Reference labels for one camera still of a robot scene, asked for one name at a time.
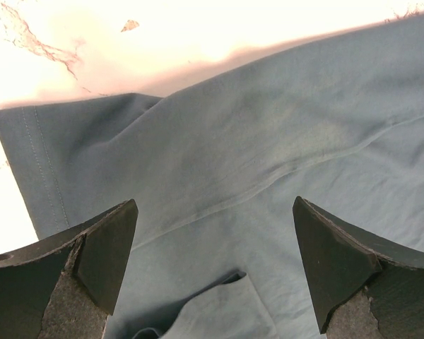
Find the dark blue-grey t shirt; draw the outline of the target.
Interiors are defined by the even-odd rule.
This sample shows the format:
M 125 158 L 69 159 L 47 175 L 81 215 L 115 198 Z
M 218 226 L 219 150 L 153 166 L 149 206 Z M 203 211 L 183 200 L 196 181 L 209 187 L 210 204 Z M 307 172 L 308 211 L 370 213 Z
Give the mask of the dark blue-grey t shirt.
M 167 97 L 0 109 L 38 241 L 134 200 L 103 338 L 319 338 L 301 197 L 424 252 L 424 14 Z

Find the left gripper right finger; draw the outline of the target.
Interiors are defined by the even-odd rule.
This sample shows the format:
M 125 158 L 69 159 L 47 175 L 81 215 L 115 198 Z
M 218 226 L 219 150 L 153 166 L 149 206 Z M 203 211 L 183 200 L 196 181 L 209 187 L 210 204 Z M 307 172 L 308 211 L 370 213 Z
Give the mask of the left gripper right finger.
M 328 338 L 424 338 L 424 252 L 297 197 L 295 233 L 319 332 Z

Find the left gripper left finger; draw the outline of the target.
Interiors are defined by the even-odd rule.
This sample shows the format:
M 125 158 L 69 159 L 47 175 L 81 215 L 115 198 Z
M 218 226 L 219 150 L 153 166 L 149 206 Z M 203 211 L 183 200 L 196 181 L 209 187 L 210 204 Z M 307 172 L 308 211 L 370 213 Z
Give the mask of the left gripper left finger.
M 128 200 L 0 254 L 0 338 L 103 338 L 138 214 Z

